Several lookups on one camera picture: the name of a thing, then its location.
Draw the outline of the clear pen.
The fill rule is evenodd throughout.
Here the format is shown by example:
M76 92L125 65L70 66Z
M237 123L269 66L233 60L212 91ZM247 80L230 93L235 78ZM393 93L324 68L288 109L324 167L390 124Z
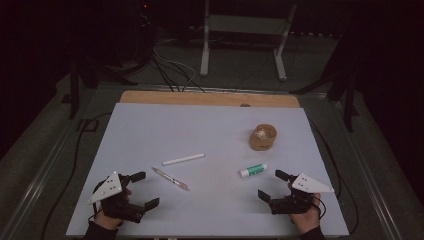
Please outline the clear pen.
M169 176L168 174L166 174L165 172L161 171L161 170L160 170L160 169L158 169L158 168L152 167L152 170L153 170L155 173L157 173L158 175L160 175L161 177L163 177L164 179L166 179L166 180L168 180L168 181L172 182L173 184L175 184L175 185L176 185L176 186L178 186L179 188L181 188L181 189L183 189L183 190L185 190L185 191L190 191L190 189L189 189L188 185L187 185L187 184L185 184L184 182L182 182L182 181L180 181L180 180L178 180L178 179L175 179L175 178L173 178L173 177Z

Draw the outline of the person's left hand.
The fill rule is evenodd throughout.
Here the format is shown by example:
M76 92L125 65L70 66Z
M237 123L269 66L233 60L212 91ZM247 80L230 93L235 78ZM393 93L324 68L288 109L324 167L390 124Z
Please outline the person's left hand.
M99 206L98 212L94 217L94 223L107 230L117 230L123 225L124 221L122 219L106 216L102 206Z

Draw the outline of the green and white glue stick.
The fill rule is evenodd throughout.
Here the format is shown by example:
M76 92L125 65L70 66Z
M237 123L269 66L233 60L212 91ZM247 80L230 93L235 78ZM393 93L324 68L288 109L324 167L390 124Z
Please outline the green and white glue stick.
M239 175L241 178L246 178L246 177L250 177L258 173L264 172L267 169L268 169L267 164L258 164L258 165L240 170Z

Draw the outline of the white table mat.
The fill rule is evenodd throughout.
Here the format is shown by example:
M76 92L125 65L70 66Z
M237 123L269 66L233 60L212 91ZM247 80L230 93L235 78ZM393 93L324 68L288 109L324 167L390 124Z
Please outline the white table mat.
M273 146L255 151L249 139L260 124L277 130ZM162 162L204 153L191 161ZM258 164L268 169L241 178L239 171ZM188 185L185 191L152 170L158 168ZM123 104L115 106L86 179L67 233L85 233L92 213L87 201L109 174L146 173L131 185L131 201L160 199L138 224L120 229L129 237L266 238L293 236L285 215L274 215L257 196L260 189L274 198L289 194L275 170L304 173L330 182L311 127L301 108L177 106Z

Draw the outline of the white pen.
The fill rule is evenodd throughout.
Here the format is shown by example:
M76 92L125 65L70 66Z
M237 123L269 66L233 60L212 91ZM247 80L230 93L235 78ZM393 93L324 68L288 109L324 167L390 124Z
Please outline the white pen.
M162 165L168 166L168 165L172 165L172 164L177 164L177 163L181 163L181 162L186 162L186 161L191 161L191 160L194 160L194 159L203 158L205 156L206 155L204 153L191 155L191 156L187 156L187 157L182 157L182 158L164 161L164 162L162 162Z

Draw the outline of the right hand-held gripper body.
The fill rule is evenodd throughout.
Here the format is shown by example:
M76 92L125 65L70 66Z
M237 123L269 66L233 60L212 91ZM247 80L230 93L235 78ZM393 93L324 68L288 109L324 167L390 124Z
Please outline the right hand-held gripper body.
M334 189L303 173L294 176L292 183L287 182L291 191L289 196L271 199L269 206L272 214L301 214L313 205L314 193L333 193Z

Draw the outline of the person's right hand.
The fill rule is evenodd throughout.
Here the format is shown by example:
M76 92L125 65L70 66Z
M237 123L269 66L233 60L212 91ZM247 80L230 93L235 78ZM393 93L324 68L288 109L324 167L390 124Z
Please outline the person's right hand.
M319 193L314 193L312 200L313 205L307 212L289 215L300 234L305 234L320 226L320 199L321 195Z

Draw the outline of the grey metal stand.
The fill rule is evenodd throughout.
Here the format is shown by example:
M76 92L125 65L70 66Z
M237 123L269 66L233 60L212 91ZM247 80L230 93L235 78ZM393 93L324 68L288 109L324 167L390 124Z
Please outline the grey metal stand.
M210 13L210 0L205 0L204 35L200 75L208 75L210 32L262 34L280 37L279 45L273 49L273 57L278 79L280 81L286 81L287 73L283 63L282 53L291 30L296 10L297 4L293 3L290 5L288 13L282 18L218 15Z

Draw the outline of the black floor stand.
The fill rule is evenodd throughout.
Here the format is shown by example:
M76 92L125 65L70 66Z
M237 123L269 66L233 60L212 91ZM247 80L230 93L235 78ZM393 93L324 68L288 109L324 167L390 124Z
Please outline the black floor stand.
M317 81L300 89L292 90L290 91L290 94L303 95L318 88L321 85L332 82L332 86L326 93L326 96L330 101L339 101L341 97L344 97L343 122L346 128L352 132L356 75L357 68L355 66L344 67L326 76L321 76Z
M106 66L102 65L100 62L94 60L93 58L85 55L73 56L70 58L69 62L69 79L70 79L70 93L63 98L64 103L70 104L70 114L69 118L74 119L76 114L79 111L80 107L80 88L79 81L82 78L83 68L90 69L94 68L100 73L105 74L106 76L111 77L113 80L127 86L136 86L135 82L129 81L124 77L120 76L118 73L113 72Z

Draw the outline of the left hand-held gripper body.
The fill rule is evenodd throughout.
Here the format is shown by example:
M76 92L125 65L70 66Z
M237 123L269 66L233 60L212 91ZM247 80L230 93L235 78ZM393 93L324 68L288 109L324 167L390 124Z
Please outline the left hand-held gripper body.
M99 206L102 206L104 214L111 218L139 223L144 215L144 208L133 205L128 200L127 186L131 175L122 175L113 172L106 180L100 182L94 189L88 203L93 205L94 217Z

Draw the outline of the dark equipment with red light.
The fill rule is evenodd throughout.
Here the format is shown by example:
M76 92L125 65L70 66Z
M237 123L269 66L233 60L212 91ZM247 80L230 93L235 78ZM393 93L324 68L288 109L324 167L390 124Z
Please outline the dark equipment with red light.
M142 33L154 26L154 1L130 0L135 31Z

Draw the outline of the round wooden pen holder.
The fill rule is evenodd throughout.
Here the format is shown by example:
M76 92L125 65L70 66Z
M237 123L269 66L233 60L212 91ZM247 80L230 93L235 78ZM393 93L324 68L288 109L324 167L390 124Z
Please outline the round wooden pen holder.
M249 144L255 151L269 150L277 137L277 130L270 124L258 125L250 135Z

